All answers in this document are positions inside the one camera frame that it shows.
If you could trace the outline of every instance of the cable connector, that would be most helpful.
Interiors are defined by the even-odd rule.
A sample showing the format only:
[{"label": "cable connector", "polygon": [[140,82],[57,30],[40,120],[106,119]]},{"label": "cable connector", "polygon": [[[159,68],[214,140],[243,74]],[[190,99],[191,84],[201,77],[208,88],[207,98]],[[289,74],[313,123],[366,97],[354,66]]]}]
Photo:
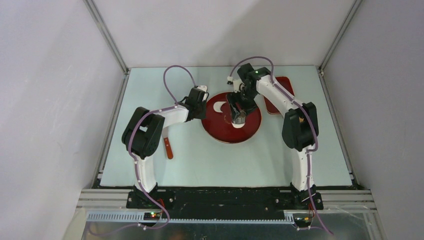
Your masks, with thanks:
[{"label": "cable connector", "polygon": [[226,84],[228,84],[228,85],[232,85],[233,84],[233,77],[232,76],[227,76],[226,77]]}]

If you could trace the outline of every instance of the metal frame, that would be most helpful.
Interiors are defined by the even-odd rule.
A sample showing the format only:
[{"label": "metal frame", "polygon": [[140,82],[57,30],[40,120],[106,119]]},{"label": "metal frame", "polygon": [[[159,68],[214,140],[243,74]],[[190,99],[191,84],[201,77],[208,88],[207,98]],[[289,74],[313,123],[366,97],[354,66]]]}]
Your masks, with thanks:
[{"label": "metal frame", "polygon": [[[97,178],[101,178],[102,172],[106,163],[106,157],[109,152],[110,144],[112,141],[113,132],[115,130],[116,121],[119,115],[120,106],[122,104],[122,99],[124,97],[124,93],[126,90],[127,82],[130,75],[130,70],[125,64],[125,61],[118,50],[118,47],[113,40],[111,33],[109,32],[100,12],[97,8],[94,0],[83,0],[89,10],[91,16],[93,17],[94,22],[96,23],[100,33],[102,34],[104,40],[109,46],[112,54],[114,55],[116,61],[118,62],[121,70],[124,72],[124,78],[122,81],[122,85],[120,87],[119,95],[116,100],[113,115],[109,124],[109,131],[104,140],[104,147],[102,150],[102,154],[100,159],[98,160],[97,169],[92,179],[93,185],[94,181]],[[349,169],[349,173],[352,175],[352,180],[354,183],[359,183],[358,178],[355,176],[355,171],[352,166],[348,151],[346,149],[346,144],[342,136],[342,132],[339,126],[339,122],[337,120],[337,116],[334,110],[334,106],[329,95],[329,91],[324,79],[323,70],[327,66],[330,58],[333,55],[337,45],[345,34],[349,24],[351,23],[353,17],[355,16],[357,10],[359,9],[362,0],[355,0],[352,4],[346,18],[344,19],[337,35],[335,36],[333,42],[331,43],[330,48],[328,49],[321,65],[317,67],[317,72],[319,75],[319,79],[322,85],[322,89],[328,104],[328,108],[330,110],[331,117],[333,119],[334,127],[336,130],[337,137],[340,142],[340,146],[343,152],[343,156],[345,158],[347,167]],[[136,216],[135,219],[140,218],[140,213],[151,212],[156,209],[127,209],[127,198],[130,189],[83,189],[81,191],[76,209],[79,210],[84,208],[87,212],[90,213],[105,213],[105,214],[113,214],[114,217],[111,219],[104,216],[107,221],[113,222],[122,222],[123,218],[129,218],[128,215]],[[383,231],[380,217],[377,212],[376,205],[374,203],[374,199],[371,195],[371,191],[369,190],[318,190],[321,193],[322,201],[324,205],[324,210],[319,210],[318,212],[322,214],[360,214],[362,213],[364,216],[364,220],[367,225],[368,233],[370,239],[387,239],[385,233]],[[307,210],[285,210],[284,213],[287,216],[293,216],[293,214],[306,214]],[[172,222],[177,223],[205,223],[204,220],[198,219],[172,219]],[[255,223],[255,221],[245,221],[246,223]],[[243,221],[234,221],[234,223],[245,223]],[[213,223],[228,223],[228,221],[216,221]]]}]

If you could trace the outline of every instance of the wooden handle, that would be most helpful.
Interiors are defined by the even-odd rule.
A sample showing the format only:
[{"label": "wooden handle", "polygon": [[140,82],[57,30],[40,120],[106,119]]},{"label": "wooden handle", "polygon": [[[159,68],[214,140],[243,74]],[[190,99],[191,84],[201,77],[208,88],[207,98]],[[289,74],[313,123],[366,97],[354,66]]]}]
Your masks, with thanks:
[{"label": "wooden handle", "polygon": [[163,139],[163,142],[165,143],[166,155],[168,156],[168,159],[173,159],[174,154],[172,153],[170,140],[167,137],[165,137]]}]

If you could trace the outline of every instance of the round red plate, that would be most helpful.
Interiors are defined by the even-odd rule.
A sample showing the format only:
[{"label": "round red plate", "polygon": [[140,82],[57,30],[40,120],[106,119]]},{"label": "round red plate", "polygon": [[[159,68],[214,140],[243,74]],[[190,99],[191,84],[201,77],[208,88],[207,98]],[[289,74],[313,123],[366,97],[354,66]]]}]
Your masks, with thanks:
[{"label": "round red plate", "polygon": [[[246,117],[246,123],[241,128],[234,128],[231,124],[230,105],[227,102],[226,95],[228,92],[223,92],[215,95],[206,103],[206,118],[201,120],[203,128],[214,139],[228,144],[241,143],[251,138],[261,125],[261,111],[256,108],[254,112]],[[223,102],[220,110],[214,110],[214,104]]]}]

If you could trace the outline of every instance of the robotic arm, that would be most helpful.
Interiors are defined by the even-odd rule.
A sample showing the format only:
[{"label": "robotic arm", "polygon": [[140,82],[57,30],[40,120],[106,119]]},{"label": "robotic arm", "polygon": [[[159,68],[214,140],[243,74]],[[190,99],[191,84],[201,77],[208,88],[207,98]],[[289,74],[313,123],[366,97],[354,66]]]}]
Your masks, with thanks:
[{"label": "robotic arm", "polygon": [[[150,193],[157,185],[153,169],[153,153],[159,146],[162,129],[173,124],[185,123],[193,119],[204,119],[206,117],[206,100],[208,99],[208,87],[193,87],[190,94],[185,97],[175,107],[166,110],[160,110],[157,113],[150,114],[141,123],[141,127],[147,129],[137,129],[132,141],[131,152],[137,158],[137,171],[140,176],[140,184]],[[125,131],[122,135],[122,143],[128,149],[131,134],[137,125],[137,122],[149,110],[144,107],[138,107],[131,117]]]},{"label": "robotic arm", "polygon": [[[240,79],[228,77],[228,84],[233,84],[234,92],[226,97],[230,105],[231,120],[235,127],[246,122],[246,116],[253,112],[258,106],[254,98],[257,94],[265,96],[284,117],[282,128],[282,139],[292,150],[293,177],[291,187],[299,195],[300,201],[306,200],[308,185],[308,160],[307,150],[314,147],[314,138],[309,123],[303,112],[293,103],[294,96],[282,87],[274,78],[271,82],[271,73],[266,67],[254,69],[249,63],[244,64],[237,71]],[[285,91],[281,93],[275,85]],[[317,109],[312,102],[302,103],[302,107],[308,113],[316,134],[318,135]],[[315,194],[315,185],[310,176],[312,195]]]}]

